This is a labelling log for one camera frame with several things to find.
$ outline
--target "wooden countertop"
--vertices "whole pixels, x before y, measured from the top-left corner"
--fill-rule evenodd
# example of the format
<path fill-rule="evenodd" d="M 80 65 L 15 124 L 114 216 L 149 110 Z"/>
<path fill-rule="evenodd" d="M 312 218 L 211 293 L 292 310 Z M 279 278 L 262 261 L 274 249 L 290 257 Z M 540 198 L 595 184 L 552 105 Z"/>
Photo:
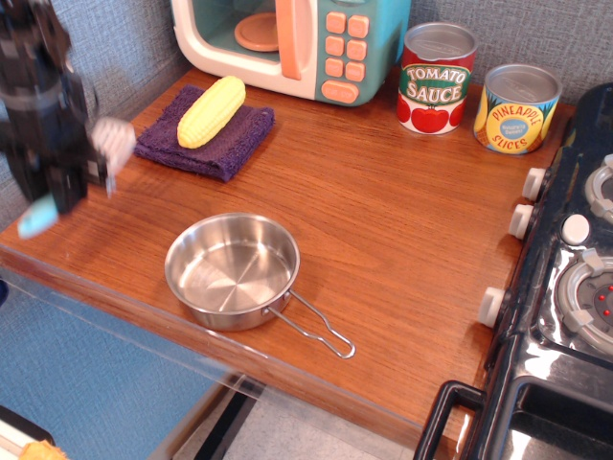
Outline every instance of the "wooden countertop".
<path fill-rule="evenodd" d="M 134 120 L 149 127 L 178 91 L 209 87 L 190 71 Z M 488 286 L 505 288 L 522 248 L 507 234 L 531 167 L 550 165 L 573 107 L 557 108 L 544 146 L 523 156 L 483 148 L 472 122 L 441 136 L 402 127 L 397 72 L 370 103 L 346 108 L 247 88 L 276 124 L 227 184 L 133 157 L 108 199 L 92 187 L 69 216 L 29 241 L 0 235 L 0 264 L 222 361 L 405 445 L 414 445 L 439 386 L 483 387 L 491 330 L 477 322 Z M 294 288 L 356 344 L 342 360 L 272 320 L 240 333 L 195 323 L 172 295 L 164 260 L 191 224 L 257 213 L 296 239 Z M 296 300 L 286 314 L 323 333 Z"/>

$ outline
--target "stainless steel pan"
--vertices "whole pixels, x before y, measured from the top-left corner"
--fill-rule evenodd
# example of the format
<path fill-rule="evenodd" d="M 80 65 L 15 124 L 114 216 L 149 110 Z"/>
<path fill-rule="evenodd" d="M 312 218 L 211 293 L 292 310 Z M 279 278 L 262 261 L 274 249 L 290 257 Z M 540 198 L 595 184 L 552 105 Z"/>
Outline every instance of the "stainless steel pan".
<path fill-rule="evenodd" d="M 244 331 L 277 316 L 339 357 L 352 357 L 353 343 L 292 290 L 299 266 L 298 244 L 279 223 L 232 213 L 205 218 L 183 232 L 169 249 L 165 271 L 174 295 L 209 329 Z M 326 338 L 305 331 L 283 315 L 291 296 L 318 314 L 350 350 L 339 352 Z"/>

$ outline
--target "toy corn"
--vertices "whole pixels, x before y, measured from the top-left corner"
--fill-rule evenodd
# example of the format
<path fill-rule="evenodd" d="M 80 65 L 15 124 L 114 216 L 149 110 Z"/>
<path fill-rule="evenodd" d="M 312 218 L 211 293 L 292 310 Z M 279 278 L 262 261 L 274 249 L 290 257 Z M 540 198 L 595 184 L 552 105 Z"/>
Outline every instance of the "toy corn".
<path fill-rule="evenodd" d="M 213 139 L 244 103 L 245 84 L 237 77 L 216 81 L 181 118 L 177 140 L 181 147 L 197 149 Z"/>

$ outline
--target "purple dish cloth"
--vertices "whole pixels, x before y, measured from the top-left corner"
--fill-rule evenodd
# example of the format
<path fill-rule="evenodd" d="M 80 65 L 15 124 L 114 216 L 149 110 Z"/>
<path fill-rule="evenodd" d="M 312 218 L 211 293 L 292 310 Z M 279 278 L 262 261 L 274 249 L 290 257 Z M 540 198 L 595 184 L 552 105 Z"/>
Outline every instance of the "purple dish cloth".
<path fill-rule="evenodd" d="M 138 138 L 134 154 L 172 168 L 217 177 L 228 182 L 251 157 L 275 124 L 270 107 L 242 105 L 228 124 L 198 149 L 179 146 L 176 129 L 183 114 L 204 93 L 187 84 L 160 118 Z"/>

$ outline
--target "black stove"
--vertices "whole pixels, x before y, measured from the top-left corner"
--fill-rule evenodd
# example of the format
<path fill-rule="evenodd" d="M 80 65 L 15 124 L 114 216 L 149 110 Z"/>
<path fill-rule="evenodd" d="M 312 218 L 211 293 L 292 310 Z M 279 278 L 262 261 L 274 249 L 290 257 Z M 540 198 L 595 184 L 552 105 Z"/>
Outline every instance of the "black stove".
<path fill-rule="evenodd" d="M 510 232 L 524 249 L 494 329 L 485 390 L 445 383 L 416 450 L 433 458 L 453 406 L 474 411 L 459 458 L 613 459 L 613 83 L 588 91 Z"/>

